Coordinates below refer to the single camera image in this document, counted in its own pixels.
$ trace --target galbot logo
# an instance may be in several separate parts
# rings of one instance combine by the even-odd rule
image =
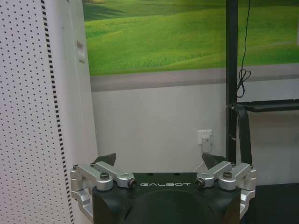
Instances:
[[[160,183],[141,183],[141,187],[150,187],[150,186],[156,186],[156,187],[182,187],[182,186],[190,186],[191,183],[166,183],[166,184],[160,184]]]

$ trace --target perforated white panel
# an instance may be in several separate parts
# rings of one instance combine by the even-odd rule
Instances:
[[[43,0],[0,0],[0,223],[73,223]]]

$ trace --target electrical outlet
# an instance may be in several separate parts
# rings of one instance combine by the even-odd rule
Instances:
[[[212,144],[212,136],[213,136],[213,131],[211,129],[208,130],[198,130],[197,131],[197,143],[199,145],[202,145],[202,139],[211,139],[211,144]]]

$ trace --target grassy hill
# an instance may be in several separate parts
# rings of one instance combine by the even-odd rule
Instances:
[[[240,1],[240,57],[246,2]],[[253,1],[246,64],[299,62],[299,8],[291,0],[259,2]],[[223,0],[105,0],[84,10],[91,75],[225,66]]]

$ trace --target black cable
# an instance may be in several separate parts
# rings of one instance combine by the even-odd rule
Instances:
[[[245,95],[244,82],[247,79],[249,79],[249,77],[251,76],[251,71],[244,69],[244,60],[245,60],[245,56],[246,56],[246,41],[247,41],[247,33],[248,33],[248,22],[249,22],[250,6],[251,6],[251,0],[248,1],[248,14],[247,14],[247,20],[246,20],[244,55],[243,55],[243,59],[242,59],[241,70],[239,71],[239,82],[237,84],[237,92],[242,87],[243,93],[240,96],[238,96],[238,94],[237,94],[238,98],[242,98]]]

